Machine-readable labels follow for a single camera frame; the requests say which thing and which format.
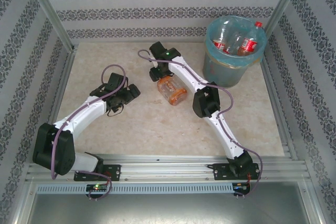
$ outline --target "beige floor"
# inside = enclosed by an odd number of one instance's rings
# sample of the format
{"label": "beige floor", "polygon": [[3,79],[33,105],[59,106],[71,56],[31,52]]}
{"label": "beige floor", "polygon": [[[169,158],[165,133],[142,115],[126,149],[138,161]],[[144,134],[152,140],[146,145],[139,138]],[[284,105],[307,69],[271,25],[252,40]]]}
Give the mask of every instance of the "beige floor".
{"label": "beige floor", "polygon": [[[122,65],[130,83],[141,95],[113,118],[95,120],[76,140],[76,150],[97,154],[147,155],[225,155],[215,133],[192,109],[193,95],[171,106],[149,77],[149,63],[137,56],[139,49],[151,43],[81,43],[71,70],[58,119],[71,113],[100,83],[105,66]],[[164,43],[175,47],[200,75],[204,49],[202,43]],[[107,81],[111,69],[105,75]],[[276,122],[260,65],[249,68],[240,83],[230,88],[234,107],[225,119],[239,142],[263,156],[283,156]],[[220,92],[221,108],[228,97]]]}

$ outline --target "trash bin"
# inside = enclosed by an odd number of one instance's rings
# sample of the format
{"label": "trash bin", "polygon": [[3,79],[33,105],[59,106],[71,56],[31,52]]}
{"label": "trash bin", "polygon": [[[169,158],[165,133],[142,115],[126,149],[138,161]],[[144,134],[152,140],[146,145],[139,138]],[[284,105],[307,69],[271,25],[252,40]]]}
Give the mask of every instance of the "trash bin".
{"label": "trash bin", "polygon": [[255,21],[249,18],[238,16],[223,16],[214,20],[206,30],[205,36],[205,57],[203,75],[208,82],[215,82],[217,85],[230,88],[236,85],[246,69],[254,63],[261,62],[267,43],[264,30],[259,29],[257,33],[258,44],[253,54],[248,56],[229,55],[215,47],[213,40],[217,36],[218,28],[225,26],[230,19],[234,21],[233,30],[243,34],[255,29]]}

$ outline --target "plastic bottle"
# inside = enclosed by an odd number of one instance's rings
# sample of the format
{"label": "plastic bottle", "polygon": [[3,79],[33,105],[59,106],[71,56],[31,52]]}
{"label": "plastic bottle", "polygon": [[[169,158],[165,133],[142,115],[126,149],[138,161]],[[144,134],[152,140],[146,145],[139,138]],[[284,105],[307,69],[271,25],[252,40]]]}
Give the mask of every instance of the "plastic bottle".
{"label": "plastic bottle", "polygon": [[240,48],[238,49],[238,56],[248,56],[253,54],[254,49],[256,48],[257,42],[257,33],[259,29],[262,29],[262,23],[256,22],[255,29],[251,29],[245,36],[244,41]]}
{"label": "plastic bottle", "polygon": [[239,31],[235,31],[230,35],[230,39],[228,40],[227,46],[224,47],[223,52],[229,55],[237,55],[238,49],[243,43],[244,34]]}
{"label": "plastic bottle", "polygon": [[166,76],[158,81],[157,88],[171,105],[178,105],[187,97],[187,90],[177,76]]}
{"label": "plastic bottle", "polygon": [[220,51],[223,51],[225,45],[228,43],[228,39],[230,38],[229,34],[232,32],[231,27],[233,26],[233,22],[234,19],[229,18],[218,27],[218,30],[215,33],[213,43]]}

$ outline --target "enclosure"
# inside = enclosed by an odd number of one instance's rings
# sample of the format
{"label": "enclosure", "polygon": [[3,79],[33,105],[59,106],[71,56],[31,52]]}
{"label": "enclosure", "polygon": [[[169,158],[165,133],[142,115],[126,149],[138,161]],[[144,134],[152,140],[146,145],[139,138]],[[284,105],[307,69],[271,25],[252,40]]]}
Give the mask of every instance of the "enclosure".
{"label": "enclosure", "polygon": [[[0,0],[0,223],[336,222],[335,14],[336,0]],[[172,107],[137,56],[160,41],[202,75],[206,27],[223,15],[262,22],[268,38],[263,61],[228,89],[225,120],[264,164],[246,199],[231,194],[242,180],[207,168],[227,161],[193,96]],[[141,94],[75,142],[121,167],[91,202],[96,182],[52,180],[32,156],[38,128],[83,104],[110,64]]]}

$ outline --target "wall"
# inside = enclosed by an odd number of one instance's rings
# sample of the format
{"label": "wall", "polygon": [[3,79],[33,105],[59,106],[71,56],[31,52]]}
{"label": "wall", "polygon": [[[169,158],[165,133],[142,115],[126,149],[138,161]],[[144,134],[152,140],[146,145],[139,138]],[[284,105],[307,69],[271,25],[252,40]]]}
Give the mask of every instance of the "wall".
{"label": "wall", "polygon": [[37,0],[0,0],[0,31],[0,223],[7,223],[68,54]]}
{"label": "wall", "polygon": [[266,24],[279,0],[50,0],[74,44],[80,41],[202,41],[216,17]]}
{"label": "wall", "polygon": [[336,0],[291,0],[265,56],[327,223],[336,222]]}

